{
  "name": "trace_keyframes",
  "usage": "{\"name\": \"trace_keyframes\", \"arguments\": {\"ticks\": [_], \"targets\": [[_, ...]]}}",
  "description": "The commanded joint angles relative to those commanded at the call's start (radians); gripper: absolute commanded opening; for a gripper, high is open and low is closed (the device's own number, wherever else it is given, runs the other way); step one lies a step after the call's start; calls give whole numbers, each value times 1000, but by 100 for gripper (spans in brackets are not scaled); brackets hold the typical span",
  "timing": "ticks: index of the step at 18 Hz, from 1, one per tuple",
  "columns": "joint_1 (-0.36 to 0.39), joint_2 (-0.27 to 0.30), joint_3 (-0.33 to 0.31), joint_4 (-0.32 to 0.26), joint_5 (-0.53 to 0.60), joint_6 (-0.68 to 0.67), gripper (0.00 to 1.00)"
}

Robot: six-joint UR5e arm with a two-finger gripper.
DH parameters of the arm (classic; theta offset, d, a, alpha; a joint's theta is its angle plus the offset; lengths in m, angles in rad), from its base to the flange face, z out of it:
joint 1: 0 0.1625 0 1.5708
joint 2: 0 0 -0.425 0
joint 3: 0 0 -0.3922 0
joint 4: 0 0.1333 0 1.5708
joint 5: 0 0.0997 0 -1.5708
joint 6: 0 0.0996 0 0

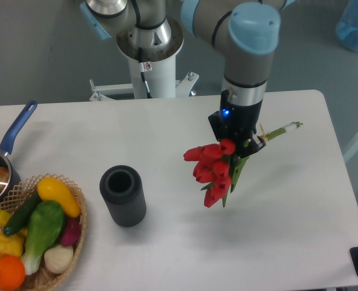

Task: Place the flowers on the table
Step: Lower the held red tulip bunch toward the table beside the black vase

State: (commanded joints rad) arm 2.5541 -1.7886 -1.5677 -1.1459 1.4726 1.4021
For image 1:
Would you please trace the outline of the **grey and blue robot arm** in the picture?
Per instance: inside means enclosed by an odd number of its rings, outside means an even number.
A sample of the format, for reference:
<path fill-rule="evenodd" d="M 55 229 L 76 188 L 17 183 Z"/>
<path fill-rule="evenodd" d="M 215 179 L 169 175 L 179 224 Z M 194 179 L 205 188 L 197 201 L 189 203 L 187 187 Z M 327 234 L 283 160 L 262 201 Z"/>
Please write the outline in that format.
<path fill-rule="evenodd" d="M 209 117 L 218 141 L 231 139 L 244 158 L 265 147 L 256 124 L 287 1 L 183 1 L 179 21 L 165 1 L 83 1 L 80 9 L 102 39 L 115 38 L 128 59 L 134 97 L 174 98 L 175 57 L 183 31 L 225 60 L 219 110 Z"/>

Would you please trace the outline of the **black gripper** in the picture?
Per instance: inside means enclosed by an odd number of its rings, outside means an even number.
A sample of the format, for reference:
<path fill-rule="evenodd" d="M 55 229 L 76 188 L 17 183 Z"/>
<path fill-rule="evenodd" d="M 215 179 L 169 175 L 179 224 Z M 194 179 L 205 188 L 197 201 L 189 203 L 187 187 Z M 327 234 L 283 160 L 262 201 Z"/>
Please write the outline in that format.
<path fill-rule="evenodd" d="M 219 110 L 208 117 L 217 141 L 230 139 L 234 142 L 236 155 L 251 156 L 266 146 L 265 140 L 256 134 L 261 102 L 253 105 L 237 105 L 228 90 L 220 94 Z"/>

